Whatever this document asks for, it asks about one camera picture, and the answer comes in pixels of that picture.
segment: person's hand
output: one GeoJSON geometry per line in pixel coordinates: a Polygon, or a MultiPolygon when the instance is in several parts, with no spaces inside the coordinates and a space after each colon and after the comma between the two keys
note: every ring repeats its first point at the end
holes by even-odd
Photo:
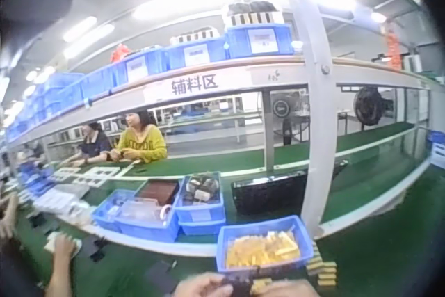
{"type": "Polygon", "coordinates": [[[258,291],[259,297],[320,297],[306,280],[277,281],[258,291]]]}
{"type": "Polygon", "coordinates": [[[85,163],[85,160],[79,159],[71,163],[71,167],[81,167],[85,163]]]}
{"type": "Polygon", "coordinates": [[[230,297],[234,290],[230,284],[220,286],[224,275],[205,273],[181,281],[173,297],[230,297]]]}
{"type": "Polygon", "coordinates": [[[0,239],[1,240],[9,240],[13,237],[13,233],[15,230],[15,220],[11,216],[5,216],[2,220],[0,220],[0,239]]]}
{"type": "Polygon", "coordinates": [[[110,158],[113,161],[119,161],[120,160],[120,152],[117,149],[112,149],[110,151],[110,158]]]}
{"type": "Polygon", "coordinates": [[[54,257],[56,259],[71,259],[76,244],[70,236],[59,233],[54,241],[54,257]]]}
{"type": "Polygon", "coordinates": [[[122,154],[124,158],[128,160],[140,159],[140,151],[135,149],[123,149],[122,154]]]}

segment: woman with dark hair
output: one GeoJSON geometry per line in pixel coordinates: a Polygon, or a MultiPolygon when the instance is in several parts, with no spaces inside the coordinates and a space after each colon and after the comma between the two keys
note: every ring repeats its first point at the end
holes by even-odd
{"type": "Polygon", "coordinates": [[[167,158],[167,147],[153,114],[147,111],[129,113],[125,120],[128,128],[120,136],[118,147],[111,151],[112,160],[140,159],[150,163],[167,158]]]}
{"type": "Polygon", "coordinates": [[[82,126],[85,136],[80,147],[80,151],[74,156],[64,160],[60,165],[70,164],[73,167],[80,167],[88,163],[101,163],[106,161],[108,153],[111,151],[110,140],[102,131],[97,122],[82,126]]]}

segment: hair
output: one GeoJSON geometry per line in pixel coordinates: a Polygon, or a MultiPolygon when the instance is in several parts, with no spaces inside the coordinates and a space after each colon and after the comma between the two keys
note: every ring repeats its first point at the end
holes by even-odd
{"type": "Polygon", "coordinates": [[[101,128],[101,126],[100,126],[100,124],[99,124],[98,122],[88,123],[88,126],[89,126],[91,129],[95,130],[95,131],[96,131],[96,130],[99,131],[99,132],[102,131],[102,128],[101,128]]]}
{"type": "Polygon", "coordinates": [[[143,129],[147,125],[158,125],[158,123],[156,122],[156,118],[154,118],[152,112],[149,113],[148,111],[139,111],[136,114],[139,115],[140,125],[143,129]]]}

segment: yellow top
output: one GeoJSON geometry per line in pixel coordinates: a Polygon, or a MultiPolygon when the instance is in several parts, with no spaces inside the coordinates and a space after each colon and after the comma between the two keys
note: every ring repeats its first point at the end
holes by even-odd
{"type": "Polygon", "coordinates": [[[155,125],[147,125],[142,136],[137,136],[132,128],[127,128],[120,135],[117,149],[135,149],[141,151],[145,163],[167,158],[167,146],[161,131],[155,125]]]}

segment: vertical support column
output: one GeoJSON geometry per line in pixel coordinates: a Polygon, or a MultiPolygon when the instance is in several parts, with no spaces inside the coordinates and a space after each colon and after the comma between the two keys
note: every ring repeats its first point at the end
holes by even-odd
{"type": "Polygon", "coordinates": [[[311,236],[319,234],[334,169],[337,146],[336,83],[332,57],[318,6],[312,0],[289,0],[308,75],[310,120],[310,160],[302,219],[311,236]]]}
{"type": "Polygon", "coordinates": [[[270,91],[261,92],[261,102],[263,104],[263,128],[264,128],[264,165],[268,172],[273,171],[273,114],[270,91]]]}

